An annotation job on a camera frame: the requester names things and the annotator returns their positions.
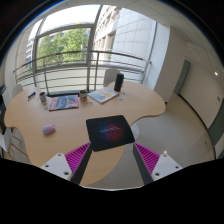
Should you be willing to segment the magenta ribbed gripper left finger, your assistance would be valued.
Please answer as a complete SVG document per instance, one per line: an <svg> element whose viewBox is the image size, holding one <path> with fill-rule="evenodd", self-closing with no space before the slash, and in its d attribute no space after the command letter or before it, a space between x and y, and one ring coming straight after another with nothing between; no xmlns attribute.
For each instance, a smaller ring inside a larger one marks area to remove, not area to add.
<svg viewBox="0 0 224 224"><path fill-rule="evenodd" d="M91 144L84 144L67 154L57 153L41 168L79 185L92 153Z"/></svg>

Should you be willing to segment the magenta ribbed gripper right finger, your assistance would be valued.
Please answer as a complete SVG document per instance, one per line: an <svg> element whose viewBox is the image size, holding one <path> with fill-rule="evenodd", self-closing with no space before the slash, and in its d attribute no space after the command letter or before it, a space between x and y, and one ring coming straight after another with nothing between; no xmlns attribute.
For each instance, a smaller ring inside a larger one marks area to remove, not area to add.
<svg viewBox="0 0 224 224"><path fill-rule="evenodd" d="M159 155L137 143L133 144L133 154L145 185L182 169L168 154Z"/></svg>

